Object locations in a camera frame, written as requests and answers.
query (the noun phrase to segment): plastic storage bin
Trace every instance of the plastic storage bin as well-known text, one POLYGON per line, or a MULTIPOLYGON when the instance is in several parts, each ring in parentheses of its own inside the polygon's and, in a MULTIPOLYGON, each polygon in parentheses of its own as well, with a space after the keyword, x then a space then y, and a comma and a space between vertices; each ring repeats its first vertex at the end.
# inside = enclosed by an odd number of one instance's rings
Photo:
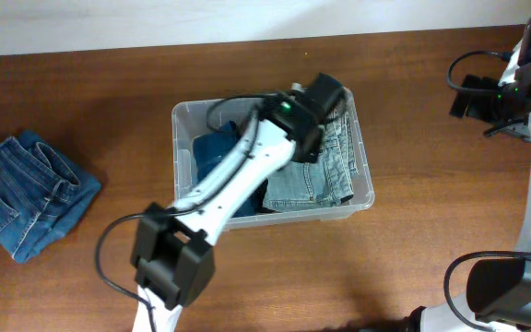
MULTIPOLYGON (((197 168, 192 153, 192 142, 198 136, 210 133, 206 126, 208 107, 218 100, 212 101, 186 101, 175 105, 171 114, 173 126, 173 176, 175 184, 175 198, 185 196, 197 184, 197 168)), ((259 102, 256 99, 233 100, 222 105, 212 115, 214 125, 222 125, 232 120, 240 123, 249 112, 251 106, 259 102)), ((228 229, 272 225, 279 223, 344 219, 354 212, 372 206, 374 202, 374 189, 364 151, 364 142, 361 139, 361 129, 358 115, 351 113, 353 119, 352 141, 354 154, 360 176, 352 178, 354 196, 339 207, 322 207, 295 212, 261 214, 252 217, 231 218, 227 224, 228 229)))

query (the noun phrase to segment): wood grain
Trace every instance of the wood grain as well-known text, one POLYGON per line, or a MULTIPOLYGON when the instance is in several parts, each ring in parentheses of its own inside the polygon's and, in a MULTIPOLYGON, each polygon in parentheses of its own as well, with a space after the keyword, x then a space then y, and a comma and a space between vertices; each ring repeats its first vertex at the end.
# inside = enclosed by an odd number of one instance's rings
MULTIPOLYGON (((510 50, 521 27, 354 35, 0 57, 0 141, 29 128, 97 175, 103 190, 66 238, 25 265, 0 246, 0 331, 129 331, 136 303, 97 278, 103 228, 173 199, 171 109, 180 101, 284 89, 317 72, 353 90, 376 201, 349 219, 230 231, 217 273, 180 331, 303 331, 399 318, 443 302, 457 256, 511 249, 525 209, 530 146, 483 138, 448 116, 445 71, 459 54, 510 50)), ((477 58, 464 71, 497 77, 477 58)), ((131 285, 135 224, 103 265, 131 285)), ((466 282, 468 266, 454 275, 466 282)))

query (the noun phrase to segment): light blue jeans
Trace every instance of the light blue jeans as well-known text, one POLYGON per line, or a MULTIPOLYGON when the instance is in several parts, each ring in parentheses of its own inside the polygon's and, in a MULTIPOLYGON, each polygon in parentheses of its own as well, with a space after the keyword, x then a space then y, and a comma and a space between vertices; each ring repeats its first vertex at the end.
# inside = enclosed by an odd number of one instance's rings
POLYGON ((279 212, 330 208, 353 197, 351 178, 358 176, 358 168, 351 139, 350 115, 355 112, 355 104, 350 93, 331 117, 341 113, 340 107, 348 109, 343 117, 325 126, 319 160, 315 164, 290 162, 267 178, 264 208, 279 212))
POLYGON ((0 244, 19 263, 64 237, 100 183, 29 131, 0 144, 0 244))

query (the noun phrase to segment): denim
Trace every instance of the denim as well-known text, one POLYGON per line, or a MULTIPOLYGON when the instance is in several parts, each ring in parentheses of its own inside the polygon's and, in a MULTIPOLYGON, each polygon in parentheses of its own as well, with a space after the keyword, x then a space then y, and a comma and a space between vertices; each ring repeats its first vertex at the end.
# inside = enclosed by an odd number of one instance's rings
POLYGON ((36 134, 0 144, 0 244, 25 263, 77 224, 100 183, 36 134))
MULTIPOLYGON (((225 133, 211 133, 199 136, 194 139, 192 151, 194 153, 195 164, 198 169, 198 182, 202 181, 208 174, 214 170, 227 154, 235 148, 239 141, 236 133, 237 125, 228 121, 220 130, 225 133)), ((261 207, 261 201, 265 187, 260 185, 259 188, 247 198, 243 204, 235 211, 234 218, 254 216, 256 211, 261 207)))
POLYGON ((353 197, 351 178, 359 176, 354 155, 351 114, 353 96, 332 112, 344 116, 325 126, 325 136, 316 163, 290 162, 270 175, 264 208, 280 212, 336 207, 353 197))

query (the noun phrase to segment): white wall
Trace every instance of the white wall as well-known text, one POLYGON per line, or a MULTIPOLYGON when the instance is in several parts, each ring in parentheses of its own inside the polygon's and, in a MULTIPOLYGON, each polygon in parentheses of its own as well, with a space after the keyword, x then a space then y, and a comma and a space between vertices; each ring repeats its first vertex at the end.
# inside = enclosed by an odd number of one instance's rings
POLYGON ((0 54, 524 23, 531 0, 0 0, 0 54))

